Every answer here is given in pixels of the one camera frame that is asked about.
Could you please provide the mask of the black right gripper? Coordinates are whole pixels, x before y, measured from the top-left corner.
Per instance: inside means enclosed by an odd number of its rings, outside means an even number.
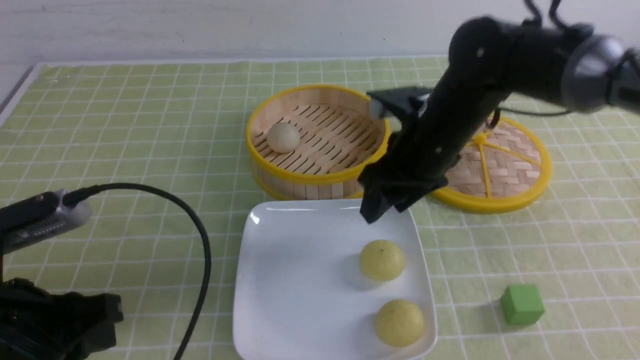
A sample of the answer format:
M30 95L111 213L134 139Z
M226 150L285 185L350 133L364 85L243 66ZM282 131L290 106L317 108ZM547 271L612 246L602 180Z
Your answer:
M445 186L445 174L493 109L468 104L427 104L419 118L400 121L386 153L366 165L359 214L374 224L394 207L402 213Z

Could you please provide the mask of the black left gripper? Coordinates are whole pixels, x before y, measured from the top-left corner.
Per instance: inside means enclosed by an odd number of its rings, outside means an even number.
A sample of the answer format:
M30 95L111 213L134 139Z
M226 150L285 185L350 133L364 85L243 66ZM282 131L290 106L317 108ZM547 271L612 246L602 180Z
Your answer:
M116 346L115 326L124 319L117 294L50 294L14 278L0 295L3 360L86 360Z

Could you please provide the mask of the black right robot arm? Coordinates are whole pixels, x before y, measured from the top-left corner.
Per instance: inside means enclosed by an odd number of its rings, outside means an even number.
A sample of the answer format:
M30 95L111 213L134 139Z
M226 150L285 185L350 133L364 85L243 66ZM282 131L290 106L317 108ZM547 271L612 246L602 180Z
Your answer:
M375 117L394 116L401 129L380 159L367 164L359 212L369 224L387 210L404 212L445 187L446 172L499 105L517 93L589 114L606 106L634 114L640 109L638 51L595 34L589 23L564 23L551 3L543 27L535 4L532 17L509 23L490 16L460 25L448 49L448 68L433 88L405 86L368 92Z

